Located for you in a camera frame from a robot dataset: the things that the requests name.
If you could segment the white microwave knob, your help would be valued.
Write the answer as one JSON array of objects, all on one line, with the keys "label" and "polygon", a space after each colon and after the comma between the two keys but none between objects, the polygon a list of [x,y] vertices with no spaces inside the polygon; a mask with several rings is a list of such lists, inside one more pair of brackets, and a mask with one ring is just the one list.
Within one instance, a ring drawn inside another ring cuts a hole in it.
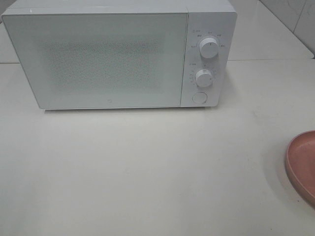
[{"label": "white microwave knob", "polygon": [[211,59],[219,53],[219,42],[213,36],[202,39],[199,43],[199,52],[205,59]]},{"label": "white microwave knob", "polygon": [[212,85],[214,76],[208,69],[202,69],[197,71],[195,75],[195,81],[198,87],[207,88]]}]

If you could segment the pink round plate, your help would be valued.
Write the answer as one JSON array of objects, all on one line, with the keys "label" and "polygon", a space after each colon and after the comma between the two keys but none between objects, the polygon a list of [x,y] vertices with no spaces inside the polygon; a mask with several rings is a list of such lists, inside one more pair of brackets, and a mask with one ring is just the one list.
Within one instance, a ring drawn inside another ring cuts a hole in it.
[{"label": "pink round plate", "polygon": [[315,206],[315,132],[294,137],[285,153],[285,170],[297,193]]}]

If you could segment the upper white microwave knob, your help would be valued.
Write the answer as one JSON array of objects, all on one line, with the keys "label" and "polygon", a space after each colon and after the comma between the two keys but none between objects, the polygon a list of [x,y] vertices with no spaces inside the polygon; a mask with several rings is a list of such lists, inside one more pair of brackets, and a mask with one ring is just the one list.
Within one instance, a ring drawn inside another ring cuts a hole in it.
[{"label": "upper white microwave knob", "polygon": [[199,43],[199,52],[205,59],[211,59],[219,53],[219,42],[213,36],[202,39]]}]

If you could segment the white microwave oven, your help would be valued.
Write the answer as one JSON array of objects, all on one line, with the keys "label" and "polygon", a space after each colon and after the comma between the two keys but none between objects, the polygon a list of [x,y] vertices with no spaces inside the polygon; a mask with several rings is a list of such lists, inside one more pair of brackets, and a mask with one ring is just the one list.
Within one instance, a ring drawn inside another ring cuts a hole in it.
[{"label": "white microwave oven", "polygon": [[[182,91],[178,107],[214,107],[219,101],[237,20],[235,9],[226,0],[18,0],[3,12],[1,20],[4,23],[3,17],[6,15],[178,13],[187,14]],[[200,41],[208,36],[215,37],[219,42],[219,53],[211,59],[203,58],[199,52]],[[210,70],[214,76],[212,85],[207,88],[198,87],[195,81],[197,71],[202,69]],[[207,94],[206,103],[193,102],[192,97],[197,92]]]}]

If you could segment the lower white microwave knob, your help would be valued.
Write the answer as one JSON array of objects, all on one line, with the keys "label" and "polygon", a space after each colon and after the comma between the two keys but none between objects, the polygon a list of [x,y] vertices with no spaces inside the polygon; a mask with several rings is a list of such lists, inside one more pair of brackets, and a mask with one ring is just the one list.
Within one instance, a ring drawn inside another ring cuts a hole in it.
[{"label": "lower white microwave knob", "polygon": [[208,69],[202,69],[197,71],[195,75],[195,81],[198,87],[207,88],[212,85],[214,76]]}]

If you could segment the round white door button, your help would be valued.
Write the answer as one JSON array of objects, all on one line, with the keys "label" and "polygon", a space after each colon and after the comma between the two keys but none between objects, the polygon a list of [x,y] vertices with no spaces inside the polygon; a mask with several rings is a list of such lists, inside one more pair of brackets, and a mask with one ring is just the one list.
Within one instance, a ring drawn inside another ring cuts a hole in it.
[{"label": "round white door button", "polygon": [[196,104],[204,104],[207,101],[207,94],[204,92],[197,92],[193,95],[192,100]]}]

